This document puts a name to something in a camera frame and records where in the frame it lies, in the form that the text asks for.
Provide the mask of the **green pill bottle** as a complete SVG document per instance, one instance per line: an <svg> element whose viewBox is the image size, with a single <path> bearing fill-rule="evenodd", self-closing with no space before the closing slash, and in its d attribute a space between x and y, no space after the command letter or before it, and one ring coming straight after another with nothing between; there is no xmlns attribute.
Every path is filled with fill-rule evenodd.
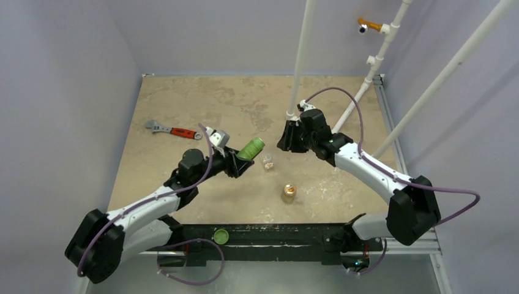
<svg viewBox="0 0 519 294"><path fill-rule="evenodd" d="M237 154L238 157L253 160L265 147L265 143L259 137L251 139Z"/></svg>

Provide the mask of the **clear plastic pill organizer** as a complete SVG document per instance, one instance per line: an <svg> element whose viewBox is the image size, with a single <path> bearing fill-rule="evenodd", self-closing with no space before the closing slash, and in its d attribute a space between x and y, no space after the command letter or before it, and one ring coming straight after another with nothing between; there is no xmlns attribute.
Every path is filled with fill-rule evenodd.
<svg viewBox="0 0 519 294"><path fill-rule="evenodd" d="M261 163L265 170L272 170L274 168L274 160L271 154L266 153L261 156Z"/></svg>

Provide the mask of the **green bottle cap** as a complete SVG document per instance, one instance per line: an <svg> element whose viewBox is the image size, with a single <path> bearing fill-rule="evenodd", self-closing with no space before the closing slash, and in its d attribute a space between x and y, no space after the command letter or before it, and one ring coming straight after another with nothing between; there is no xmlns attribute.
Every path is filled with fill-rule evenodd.
<svg viewBox="0 0 519 294"><path fill-rule="evenodd" d="M224 245L229 241L230 234L225 229L218 229L213 234L213 240L218 245Z"/></svg>

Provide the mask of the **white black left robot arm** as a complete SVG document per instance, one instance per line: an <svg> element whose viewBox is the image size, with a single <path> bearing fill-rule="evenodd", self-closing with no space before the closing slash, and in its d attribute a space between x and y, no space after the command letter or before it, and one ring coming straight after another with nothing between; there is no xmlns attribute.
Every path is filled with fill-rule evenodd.
<svg viewBox="0 0 519 294"><path fill-rule="evenodd" d="M148 249L188 248L182 225L170 213L187 206L203 181L221 172L240 177L257 155L246 148L225 147L222 153L211 148L208 156L199 149L187 150L155 192L107 213L99 209L88 212L66 247L65 257L76 266L79 277L98 284L127 257Z"/></svg>

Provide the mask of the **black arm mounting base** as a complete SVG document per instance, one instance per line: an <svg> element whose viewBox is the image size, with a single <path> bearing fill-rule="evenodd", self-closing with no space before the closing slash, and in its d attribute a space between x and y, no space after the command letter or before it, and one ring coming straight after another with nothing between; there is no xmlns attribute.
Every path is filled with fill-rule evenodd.
<svg viewBox="0 0 519 294"><path fill-rule="evenodd" d="M171 249L159 249L157 258L165 268L206 266L209 261L319 262L364 269L369 255L380 252L380 239L354 241L345 234L343 223L309 224L185 224L174 226L168 241ZM218 245L218 229L230 234Z"/></svg>

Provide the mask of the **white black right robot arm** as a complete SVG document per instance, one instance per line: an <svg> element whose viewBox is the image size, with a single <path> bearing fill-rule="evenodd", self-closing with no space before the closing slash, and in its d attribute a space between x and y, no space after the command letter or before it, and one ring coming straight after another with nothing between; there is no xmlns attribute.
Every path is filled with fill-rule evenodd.
<svg viewBox="0 0 519 294"><path fill-rule="evenodd" d="M317 158L343 170L376 192L388 205L382 214L361 214L345 225L343 240L358 249L368 239L390 237L410 246L441 220L431 182L383 165L343 133L332 133L319 109L287 120L277 148L292 153L313 151Z"/></svg>

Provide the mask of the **amber pill bottle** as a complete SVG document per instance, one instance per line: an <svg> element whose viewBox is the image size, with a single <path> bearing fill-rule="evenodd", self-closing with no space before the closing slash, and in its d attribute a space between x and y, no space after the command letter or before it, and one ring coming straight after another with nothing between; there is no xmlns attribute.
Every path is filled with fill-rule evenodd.
<svg viewBox="0 0 519 294"><path fill-rule="evenodd" d="M281 200L284 203L290 204L294 201L296 198L297 188L293 183L287 183L284 185L282 193L281 193Z"/></svg>

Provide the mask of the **red handled adjustable wrench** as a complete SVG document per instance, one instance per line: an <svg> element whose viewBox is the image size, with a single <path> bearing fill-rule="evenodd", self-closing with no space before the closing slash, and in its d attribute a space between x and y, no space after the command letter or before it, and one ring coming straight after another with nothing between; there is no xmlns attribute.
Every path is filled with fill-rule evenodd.
<svg viewBox="0 0 519 294"><path fill-rule="evenodd" d="M151 119L145 123L145 128L150 129L153 134L168 133L177 137L188 138L191 140L201 140L203 135L200 132L183 129L178 127L167 127L161 125L158 121Z"/></svg>

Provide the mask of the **white PVC pipe frame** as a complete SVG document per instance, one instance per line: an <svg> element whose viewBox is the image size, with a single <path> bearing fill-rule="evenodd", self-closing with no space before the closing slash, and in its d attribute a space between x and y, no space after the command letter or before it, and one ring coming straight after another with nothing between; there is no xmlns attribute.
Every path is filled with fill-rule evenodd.
<svg viewBox="0 0 519 294"><path fill-rule="evenodd" d="M414 1L379 72L395 122L400 122L496 1ZM382 37L354 32L359 17L391 21L400 1L318 1L310 37L311 74L365 75L364 60ZM488 32L440 84L399 137L411 165L518 160L518 7Z"/></svg>

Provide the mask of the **aluminium extrusion frame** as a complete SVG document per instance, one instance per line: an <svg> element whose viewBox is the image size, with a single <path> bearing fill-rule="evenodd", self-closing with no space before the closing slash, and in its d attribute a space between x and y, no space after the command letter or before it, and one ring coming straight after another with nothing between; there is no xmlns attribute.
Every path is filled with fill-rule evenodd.
<svg viewBox="0 0 519 294"><path fill-rule="evenodd" d="M153 193L123 208L85 215L64 255L80 277L98 284L118 266L142 252L179 251L186 266L225 262L320 262L343 265L354 274L370 271L369 251L387 251L387 239L414 244L443 222L435 194L439 188L424 176L412 178L366 153L361 144L334 133L323 112L309 99L298 105L299 116L286 121L278 149L314 152L375 191L387 204L386 214L362 213L351 221L331 224L182 225L171 213L188 205L198 186L219 173L238 178L264 148L260 138L242 149L230 148L229 135L203 127L209 154L188 149L170 177Z"/></svg>

